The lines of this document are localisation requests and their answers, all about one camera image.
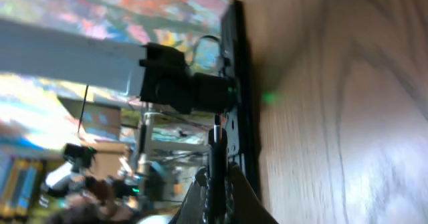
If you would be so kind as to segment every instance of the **white robotic arm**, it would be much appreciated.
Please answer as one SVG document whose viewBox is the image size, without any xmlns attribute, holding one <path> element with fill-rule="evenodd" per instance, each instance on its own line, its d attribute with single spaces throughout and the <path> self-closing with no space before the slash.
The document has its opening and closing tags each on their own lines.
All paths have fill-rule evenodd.
<svg viewBox="0 0 428 224">
<path fill-rule="evenodd" d="M 145 47 L 0 19 L 1 72 L 67 80 L 139 96 Z"/>
</svg>

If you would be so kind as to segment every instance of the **wooden table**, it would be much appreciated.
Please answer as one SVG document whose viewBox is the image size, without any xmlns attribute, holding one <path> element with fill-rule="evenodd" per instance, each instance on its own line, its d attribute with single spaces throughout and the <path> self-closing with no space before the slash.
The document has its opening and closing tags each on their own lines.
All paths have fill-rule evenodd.
<svg viewBox="0 0 428 224">
<path fill-rule="evenodd" d="M 242 0 L 280 223 L 428 223 L 428 0 Z"/>
</svg>

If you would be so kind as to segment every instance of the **colorful mural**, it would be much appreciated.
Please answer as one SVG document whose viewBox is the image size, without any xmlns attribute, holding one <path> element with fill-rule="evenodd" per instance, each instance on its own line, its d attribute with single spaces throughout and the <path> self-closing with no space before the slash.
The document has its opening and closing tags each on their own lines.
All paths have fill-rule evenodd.
<svg viewBox="0 0 428 224">
<path fill-rule="evenodd" d="M 0 17 L 99 39 L 157 42 L 185 52 L 190 62 L 200 36 L 219 35 L 219 16 L 226 5 L 227 0 L 0 0 Z M 193 71 L 213 73 L 218 51 L 215 43 L 202 43 Z M 56 96 L 82 99 L 84 90 L 82 84 L 0 74 L 0 124 L 18 120 L 28 141 L 58 148 L 65 136 L 75 139 L 77 124 Z M 132 97 L 90 86 L 88 101 L 99 100 L 139 104 Z"/>
</svg>

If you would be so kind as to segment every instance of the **wood grain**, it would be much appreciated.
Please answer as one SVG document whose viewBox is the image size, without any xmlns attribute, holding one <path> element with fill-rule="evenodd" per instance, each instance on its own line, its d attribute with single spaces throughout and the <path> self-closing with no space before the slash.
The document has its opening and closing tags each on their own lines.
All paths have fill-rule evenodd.
<svg viewBox="0 0 428 224">
<path fill-rule="evenodd" d="M 242 0 L 263 203 L 280 223 L 428 223 L 428 0 Z"/>
</svg>

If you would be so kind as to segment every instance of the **wooden tabletop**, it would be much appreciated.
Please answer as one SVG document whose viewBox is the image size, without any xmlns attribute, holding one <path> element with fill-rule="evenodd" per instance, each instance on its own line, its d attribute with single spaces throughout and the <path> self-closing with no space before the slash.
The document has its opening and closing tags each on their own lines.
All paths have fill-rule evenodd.
<svg viewBox="0 0 428 224">
<path fill-rule="evenodd" d="M 279 223 L 428 223 L 428 0 L 242 0 L 265 207 Z"/>
</svg>

